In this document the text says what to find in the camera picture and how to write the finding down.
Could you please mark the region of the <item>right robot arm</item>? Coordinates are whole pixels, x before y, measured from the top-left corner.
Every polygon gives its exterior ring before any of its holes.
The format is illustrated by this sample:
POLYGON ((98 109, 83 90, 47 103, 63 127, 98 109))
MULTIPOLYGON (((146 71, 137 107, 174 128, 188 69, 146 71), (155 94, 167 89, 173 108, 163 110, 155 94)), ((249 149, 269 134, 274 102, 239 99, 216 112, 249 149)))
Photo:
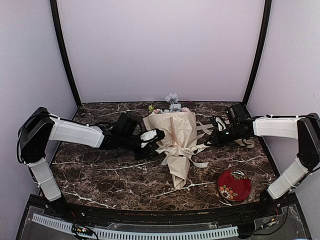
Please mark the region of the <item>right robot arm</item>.
POLYGON ((265 142, 279 176, 260 194, 262 201, 255 213, 266 217, 275 208, 274 201, 297 188, 320 169, 320 116, 315 113, 296 115, 251 116, 244 105, 235 104, 225 111, 227 119, 210 117, 213 131, 206 145, 223 147, 236 140, 257 137, 265 142))

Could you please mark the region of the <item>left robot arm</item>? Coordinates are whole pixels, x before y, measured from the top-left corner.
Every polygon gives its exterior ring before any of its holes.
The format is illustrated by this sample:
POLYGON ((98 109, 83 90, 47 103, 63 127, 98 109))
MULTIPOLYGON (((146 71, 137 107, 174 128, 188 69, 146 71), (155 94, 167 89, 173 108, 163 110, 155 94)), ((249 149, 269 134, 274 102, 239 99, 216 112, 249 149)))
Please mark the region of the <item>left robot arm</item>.
POLYGON ((101 121, 94 124, 65 119, 39 107, 19 128, 16 143, 16 158, 26 165, 34 183, 51 203, 51 210, 60 218, 67 218, 70 206, 47 161, 47 146, 54 142, 58 146, 71 143, 99 150, 133 152, 136 160, 153 154, 152 144, 162 140, 165 133, 154 128, 144 130, 140 121, 132 114, 123 112, 116 121, 101 121))

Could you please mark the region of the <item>blue fake flower stem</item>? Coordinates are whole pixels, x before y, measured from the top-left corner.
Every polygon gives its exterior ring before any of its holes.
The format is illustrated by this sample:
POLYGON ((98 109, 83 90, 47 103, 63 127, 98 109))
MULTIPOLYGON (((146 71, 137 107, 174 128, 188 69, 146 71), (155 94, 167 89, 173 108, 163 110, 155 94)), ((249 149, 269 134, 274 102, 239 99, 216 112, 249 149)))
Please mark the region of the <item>blue fake flower stem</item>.
POLYGON ((176 93, 170 93, 165 98, 165 101, 169 103, 170 112, 180 112, 182 105, 179 103, 179 97, 176 93))

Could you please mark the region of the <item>white printed ribbon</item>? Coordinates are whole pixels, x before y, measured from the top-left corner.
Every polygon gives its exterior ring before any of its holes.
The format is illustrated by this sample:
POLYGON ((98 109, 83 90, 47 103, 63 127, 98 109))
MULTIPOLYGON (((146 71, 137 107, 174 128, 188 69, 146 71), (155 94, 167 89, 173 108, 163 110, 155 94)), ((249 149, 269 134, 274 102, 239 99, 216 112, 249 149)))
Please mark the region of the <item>white printed ribbon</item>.
POLYGON ((202 124, 200 121, 196 121, 194 125, 190 125, 191 135, 187 135, 187 131, 182 130, 181 127, 176 128, 171 124, 172 130, 165 132, 165 138, 158 144, 159 147, 156 152, 166 154, 165 159, 162 161, 162 165, 173 166, 174 160, 188 159, 192 161, 192 156, 204 151, 208 146, 205 143, 197 144, 197 141, 203 138, 205 135, 211 137, 213 125, 202 124), (187 136, 188 140, 183 140, 182 137, 187 136))

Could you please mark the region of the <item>beige wrapping paper sheet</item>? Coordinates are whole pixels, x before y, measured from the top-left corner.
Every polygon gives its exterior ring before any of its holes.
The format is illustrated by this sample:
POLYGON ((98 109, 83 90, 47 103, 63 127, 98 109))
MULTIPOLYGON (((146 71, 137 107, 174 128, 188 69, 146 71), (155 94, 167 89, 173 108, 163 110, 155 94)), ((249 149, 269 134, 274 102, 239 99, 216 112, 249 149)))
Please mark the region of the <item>beige wrapping paper sheet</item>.
POLYGON ((197 145, 196 115, 193 112, 169 112, 151 114, 143 118, 145 128, 164 131, 164 139, 157 142, 158 153, 166 157, 161 165, 168 166, 173 186, 181 190, 190 169, 192 148, 197 145))

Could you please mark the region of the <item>pink fake rose stem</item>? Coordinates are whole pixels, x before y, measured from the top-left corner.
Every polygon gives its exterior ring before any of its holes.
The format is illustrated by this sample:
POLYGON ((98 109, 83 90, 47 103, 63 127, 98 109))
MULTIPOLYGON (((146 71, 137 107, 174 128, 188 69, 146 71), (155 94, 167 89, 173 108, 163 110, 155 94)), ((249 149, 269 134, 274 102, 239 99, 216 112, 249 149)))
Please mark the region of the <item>pink fake rose stem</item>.
POLYGON ((191 110, 190 110, 189 108, 187 108, 187 107, 182 107, 182 108, 181 108, 181 112, 190 113, 191 110))

